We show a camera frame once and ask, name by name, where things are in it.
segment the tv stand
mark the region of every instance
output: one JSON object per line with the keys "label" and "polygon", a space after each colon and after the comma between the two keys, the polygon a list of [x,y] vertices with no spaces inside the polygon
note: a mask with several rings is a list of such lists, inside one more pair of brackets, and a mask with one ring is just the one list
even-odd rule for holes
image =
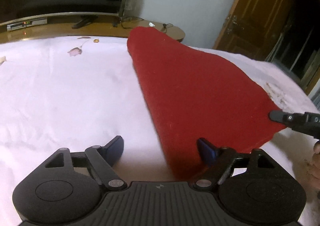
{"label": "tv stand", "polygon": [[[130,31],[138,26],[148,27],[152,22],[155,28],[166,33],[169,37],[181,42],[185,33],[176,26],[164,29],[163,23],[132,18],[119,23],[117,16],[98,16],[96,19],[87,21],[82,25],[84,19],[81,16],[52,16],[47,18],[46,25],[30,26],[18,30],[7,31],[6,25],[0,26],[0,44],[19,41],[22,39],[43,39],[64,36],[98,36],[98,37],[129,37]],[[73,29],[81,23],[82,27]]]}
{"label": "tv stand", "polygon": [[81,20],[72,26],[72,29],[79,29],[89,24],[92,24],[98,16],[96,15],[82,15]]}

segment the circular pad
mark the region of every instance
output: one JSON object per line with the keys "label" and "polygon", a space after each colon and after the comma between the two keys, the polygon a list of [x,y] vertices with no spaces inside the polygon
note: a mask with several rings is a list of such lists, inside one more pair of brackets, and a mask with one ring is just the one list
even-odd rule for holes
{"label": "circular pad", "polygon": [[219,187],[219,199],[230,213],[248,224],[285,225],[298,220],[306,194],[293,178],[240,174]]}
{"label": "circular pad", "polygon": [[36,188],[36,195],[43,201],[56,202],[70,196],[73,187],[66,181],[53,180],[44,182]]}

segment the black cable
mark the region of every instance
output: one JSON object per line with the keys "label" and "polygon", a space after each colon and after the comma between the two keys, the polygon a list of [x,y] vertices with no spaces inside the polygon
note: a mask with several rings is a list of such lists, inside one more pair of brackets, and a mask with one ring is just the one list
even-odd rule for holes
{"label": "black cable", "polygon": [[173,27],[173,24],[171,24],[171,23],[168,23],[168,24],[163,23],[162,25],[163,25],[163,29],[161,29],[161,32],[163,32],[163,33],[167,33],[168,28]]}
{"label": "black cable", "polygon": [[132,19],[132,18],[136,18],[136,19],[138,19],[139,21],[143,21],[143,20],[144,20],[143,18],[140,18],[140,17],[125,17],[125,18],[120,18],[121,27],[124,28],[124,29],[133,29],[132,27],[124,27],[124,26],[123,26],[123,22],[126,22],[127,19]]}

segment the wooden table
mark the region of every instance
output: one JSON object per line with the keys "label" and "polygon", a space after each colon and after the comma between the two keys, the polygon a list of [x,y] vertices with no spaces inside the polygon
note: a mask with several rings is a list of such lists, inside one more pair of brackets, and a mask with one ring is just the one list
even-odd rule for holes
{"label": "wooden table", "polygon": [[[94,23],[79,29],[72,29],[72,26],[81,20],[80,16],[57,16],[48,17],[48,24],[41,26],[27,27],[8,32],[6,25],[0,26],[0,44],[19,40],[43,39],[63,36],[103,36],[127,38],[130,31],[137,27],[148,27],[147,20],[137,18],[125,19],[121,25],[118,18],[114,16],[99,16]],[[167,29],[162,23],[152,22],[155,28],[166,33],[169,37],[181,42],[185,33],[176,26],[169,25]]]}

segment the black robotic gripper jaw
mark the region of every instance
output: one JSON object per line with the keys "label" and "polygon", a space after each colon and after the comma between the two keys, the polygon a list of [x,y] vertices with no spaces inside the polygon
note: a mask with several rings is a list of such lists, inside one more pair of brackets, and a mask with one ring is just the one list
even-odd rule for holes
{"label": "black robotic gripper jaw", "polygon": [[[203,138],[197,147],[209,167],[198,180],[129,186],[112,169],[121,136],[84,152],[60,148],[15,188],[20,226],[299,225],[306,194],[266,152],[241,154]],[[231,176],[235,168],[247,170]]]}

